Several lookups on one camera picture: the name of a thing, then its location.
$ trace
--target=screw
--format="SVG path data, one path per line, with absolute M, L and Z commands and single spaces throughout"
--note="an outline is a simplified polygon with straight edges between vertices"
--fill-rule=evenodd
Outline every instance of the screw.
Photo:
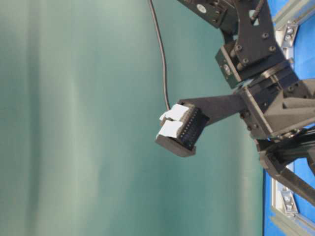
M 230 69 L 230 67 L 227 65 L 227 64 L 225 64 L 224 66 L 223 66 L 223 68 L 224 68 L 224 70 L 225 70 L 225 73 L 229 76 L 229 75 L 231 75 L 231 69 Z
M 276 47 L 275 47 L 275 46 L 271 46 L 271 47 L 269 48 L 269 51 L 270 51 L 270 52 L 276 51 Z
M 289 34 L 288 34 L 288 35 L 286 35 L 284 39 L 285 39 L 285 41 L 289 41 L 289 40 L 291 40 L 291 35 L 289 35 Z
M 201 4 L 197 4 L 197 9 L 203 14 L 207 13 L 207 9 Z
M 268 33 L 263 33 L 263 34 L 262 34 L 262 38 L 263 38 L 263 39 L 269 38 L 269 34 L 268 34 Z
M 242 46 L 241 46 L 241 45 L 236 45 L 236 46 L 235 46 L 235 50 L 236 50 L 237 52 L 241 51 L 241 50 L 242 50 Z
M 287 30 L 286 30 L 286 33 L 292 34 L 293 31 L 294 31 L 294 30 L 293 30 L 291 27 L 288 27 Z
M 287 203 L 291 202 L 291 198 L 289 198 L 288 196 L 285 196 L 285 197 L 284 197 L 284 200 L 285 200 L 285 202 L 287 202 Z

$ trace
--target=white tape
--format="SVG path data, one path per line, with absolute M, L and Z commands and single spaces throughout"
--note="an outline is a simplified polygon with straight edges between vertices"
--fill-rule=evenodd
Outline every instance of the white tape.
M 188 110 L 189 110 L 188 107 L 175 104 L 171 110 L 165 112 L 159 119 L 162 121 L 165 117 L 165 118 L 171 118 L 172 120 L 179 121 L 183 117 L 184 113 Z
M 180 127 L 182 127 L 183 123 L 181 121 L 165 121 L 161 130 L 157 135 L 163 135 L 165 137 L 177 138 L 177 131 Z

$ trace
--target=bolt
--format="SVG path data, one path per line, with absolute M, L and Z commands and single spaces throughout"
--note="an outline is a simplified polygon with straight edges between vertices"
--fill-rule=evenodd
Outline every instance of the bolt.
M 269 34 L 268 34 L 268 33 L 263 33 L 263 34 L 262 34 L 262 38 L 263 38 L 263 39 L 269 38 Z
M 285 41 L 290 41 L 291 40 L 291 35 L 289 35 L 289 34 L 286 35 L 284 39 L 285 39 Z
M 227 64 L 225 64 L 225 65 L 223 66 L 223 68 L 224 68 L 225 73 L 226 73 L 228 76 L 230 76 L 230 75 L 231 75 L 231 69 L 230 69 L 230 67 L 229 67 Z
M 269 51 L 270 51 L 270 52 L 275 52 L 275 51 L 276 51 L 276 47 L 275 47 L 275 46 L 271 46 L 271 47 L 269 48 Z
M 294 30 L 291 27 L 288 27 L 286 30 L 286 33 L 288 34 L 292 34 L 294 32 Z
M 285 197 L 284 197 L 284 200 L 285 200 L 285 202 L 286 202 L 286 203 L 291 202 L 291 198 L 290 198 L 290 197 L 288 197 L 288 196 L 285 196 Z

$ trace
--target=green backdrop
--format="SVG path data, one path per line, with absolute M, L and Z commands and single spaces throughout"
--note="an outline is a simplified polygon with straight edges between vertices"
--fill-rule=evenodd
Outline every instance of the green backdrop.
M 231 93 L 220 32 L 156 0 L 172 104 Z M 164 112 L 146 0 L 0 3 L 1 236 L 255 236 L 262 169 L 238 116 L 197 155 L 154 143 Z

